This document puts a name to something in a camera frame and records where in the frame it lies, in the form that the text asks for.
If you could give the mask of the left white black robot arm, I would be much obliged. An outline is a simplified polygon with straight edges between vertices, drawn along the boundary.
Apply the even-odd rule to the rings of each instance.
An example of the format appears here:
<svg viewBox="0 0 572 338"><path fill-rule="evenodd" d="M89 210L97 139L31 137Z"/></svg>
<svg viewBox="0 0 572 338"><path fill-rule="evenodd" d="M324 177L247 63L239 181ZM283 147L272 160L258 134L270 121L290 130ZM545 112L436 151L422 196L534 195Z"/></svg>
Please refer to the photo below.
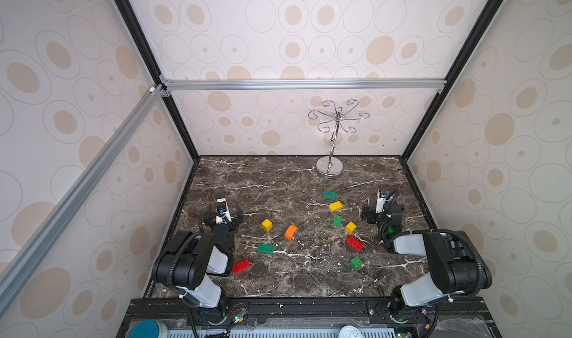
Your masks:
<svg viewBox="0 0 572 338"><path fill-rule="evenodd" d="M231 215L226 199L218 199L215 210L199 216L198 231L179 231L168 241L153 263L152 280L208 320L226 319L226 293L211 277L231 274L235 234L242 223L243 209L237 206Z"/></svg>

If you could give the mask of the green square lego front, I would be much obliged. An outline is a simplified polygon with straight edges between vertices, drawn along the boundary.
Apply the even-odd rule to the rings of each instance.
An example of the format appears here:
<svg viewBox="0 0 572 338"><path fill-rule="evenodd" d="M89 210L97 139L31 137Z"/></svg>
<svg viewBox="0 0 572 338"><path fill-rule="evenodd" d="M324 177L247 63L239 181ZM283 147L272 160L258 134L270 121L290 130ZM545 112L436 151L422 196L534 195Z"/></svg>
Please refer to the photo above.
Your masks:
<svg viewBox="0 0 572 338"><path fill-rule="evenodd" d="M349 265L352 271L356 271L362 268L363 262L358 257L356 257L349 262Z"/></svg>

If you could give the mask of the yellow square lego back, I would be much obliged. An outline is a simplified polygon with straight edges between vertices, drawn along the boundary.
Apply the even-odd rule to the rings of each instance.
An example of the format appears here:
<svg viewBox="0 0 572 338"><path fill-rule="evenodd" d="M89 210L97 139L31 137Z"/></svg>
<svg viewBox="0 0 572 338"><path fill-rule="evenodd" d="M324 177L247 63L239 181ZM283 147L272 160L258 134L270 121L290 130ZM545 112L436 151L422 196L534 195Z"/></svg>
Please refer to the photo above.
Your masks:
<svg viewBox="0 0 572 338"><path fill-rule="evenodd" d="M334 213L343 209L343 204L340 201L336 201L329 205L330 212Z"/></svg>

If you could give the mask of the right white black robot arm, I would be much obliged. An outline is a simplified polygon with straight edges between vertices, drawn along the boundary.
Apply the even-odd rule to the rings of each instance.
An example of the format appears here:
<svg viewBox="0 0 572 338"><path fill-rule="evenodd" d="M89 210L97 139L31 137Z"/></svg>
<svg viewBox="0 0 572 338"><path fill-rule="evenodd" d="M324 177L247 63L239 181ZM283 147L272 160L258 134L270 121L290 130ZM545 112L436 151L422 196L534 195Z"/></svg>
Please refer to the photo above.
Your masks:
<svg viewBox="0 0 572 338"><path fill-rule="evenodd" d="M425 258L428 272L395 287L387 311L397 322L408 308L432 306L457 296L476 296L491 287L493 277L481 254L463 231L402 229L403 207L380 198L376 207L364 205L360 218L378 227L378 242L390 253Z"/></svg>

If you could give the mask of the green long lego back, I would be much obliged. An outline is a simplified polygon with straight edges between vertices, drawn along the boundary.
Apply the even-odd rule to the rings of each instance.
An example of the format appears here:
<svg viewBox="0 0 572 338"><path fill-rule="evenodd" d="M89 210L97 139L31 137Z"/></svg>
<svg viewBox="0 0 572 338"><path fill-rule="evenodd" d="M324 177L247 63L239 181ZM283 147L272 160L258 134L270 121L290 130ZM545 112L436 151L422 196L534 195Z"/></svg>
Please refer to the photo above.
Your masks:
<svg viewBox="0 0 572 338"><path fill-rule="evenodd" d="M325 199L327 201L336 202L336 201L338 201L338 194L336 192L333 192L333 191L324 191L323 192L323 199Z"/></svg>

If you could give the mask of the yellow square lego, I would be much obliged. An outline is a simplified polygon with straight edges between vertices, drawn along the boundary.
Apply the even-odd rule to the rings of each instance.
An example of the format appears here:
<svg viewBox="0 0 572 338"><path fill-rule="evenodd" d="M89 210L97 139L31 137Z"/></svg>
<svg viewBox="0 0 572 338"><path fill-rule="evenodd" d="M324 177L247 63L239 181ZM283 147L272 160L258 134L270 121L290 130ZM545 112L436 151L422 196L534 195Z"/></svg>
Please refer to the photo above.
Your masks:
<svg viewBox="0 0 572 338"><path fill-rule="evenodd" d="M354 231L356 230L357 225L353 222L349 222L346 227L345 227L345 231L349 234L352 235L354 233Z"/></svg>
<svg viewBox="0 0 572 338"><path fill-rule="evenodd" d="M340 201L336 201L329 205L330 212L334 213L343 209L343 204Z"/></svg>
<svg viewBox="0 0 572 338"><path fill-rule="evenodd" d="M271 231L271 229L273 228L273 224L272 224L272 222L271 222L270 220L265 219L265 220L262 222L262 227L263 227L263 229L264 229L266 232L269 232L269 231Z"/></svg>

